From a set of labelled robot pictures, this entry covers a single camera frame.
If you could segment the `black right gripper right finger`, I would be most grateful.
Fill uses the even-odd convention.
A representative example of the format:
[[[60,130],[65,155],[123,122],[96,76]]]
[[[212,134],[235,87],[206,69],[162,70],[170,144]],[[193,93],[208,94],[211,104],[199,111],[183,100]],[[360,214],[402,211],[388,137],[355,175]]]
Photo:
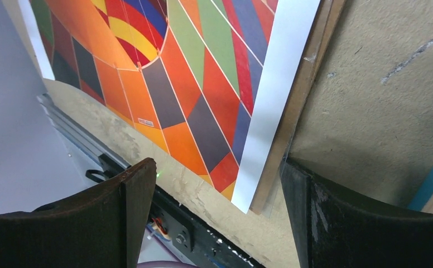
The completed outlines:
[[[293,159],[280,179],[301,267],[433,267],[433,214],[387,204]]]

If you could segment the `brown cardboard backing board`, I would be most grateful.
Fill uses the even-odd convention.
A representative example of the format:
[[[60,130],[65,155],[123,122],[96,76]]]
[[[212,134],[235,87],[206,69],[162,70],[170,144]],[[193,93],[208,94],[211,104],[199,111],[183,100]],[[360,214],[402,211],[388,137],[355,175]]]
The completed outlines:
[[[281,119],[250,206],[255,214],[271,214],[277,193],[279,164],[288,155],[298,120],[344,5],[345,1],[321,1],[304,50],[296,56],[299,61],[297,72],[292,76],[286,103],[279,105],[282,108]]]

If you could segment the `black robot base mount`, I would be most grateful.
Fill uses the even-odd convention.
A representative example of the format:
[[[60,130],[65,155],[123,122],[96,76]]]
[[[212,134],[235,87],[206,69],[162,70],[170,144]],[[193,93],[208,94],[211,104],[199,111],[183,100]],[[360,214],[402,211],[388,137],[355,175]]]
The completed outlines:
[[[263,267],[158,185],[146,228],[198,267]]]

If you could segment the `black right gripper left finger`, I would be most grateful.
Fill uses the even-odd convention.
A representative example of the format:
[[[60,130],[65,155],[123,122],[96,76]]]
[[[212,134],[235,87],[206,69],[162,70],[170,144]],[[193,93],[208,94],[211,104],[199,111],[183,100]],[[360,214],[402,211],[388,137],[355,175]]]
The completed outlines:
[[[156,179],[146,158],[32,212],[0,214],[0,267],[136,267]]]

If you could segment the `aluminium front rail frame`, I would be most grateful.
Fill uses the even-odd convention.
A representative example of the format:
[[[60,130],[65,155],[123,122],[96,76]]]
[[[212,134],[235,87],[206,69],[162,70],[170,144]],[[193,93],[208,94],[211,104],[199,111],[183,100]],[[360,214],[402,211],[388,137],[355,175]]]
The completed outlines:
[[[58,108],[46,93],[37,97],[52,125],[96,167],[118,174],[130,164]]]

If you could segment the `hot air balloon photo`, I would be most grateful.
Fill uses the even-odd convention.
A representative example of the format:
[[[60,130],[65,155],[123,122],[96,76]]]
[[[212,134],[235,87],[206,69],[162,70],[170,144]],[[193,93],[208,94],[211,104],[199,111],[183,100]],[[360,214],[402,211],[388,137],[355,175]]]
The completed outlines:
[[[247,213],[319,1],[20,1],[45,79],[88,94]]]

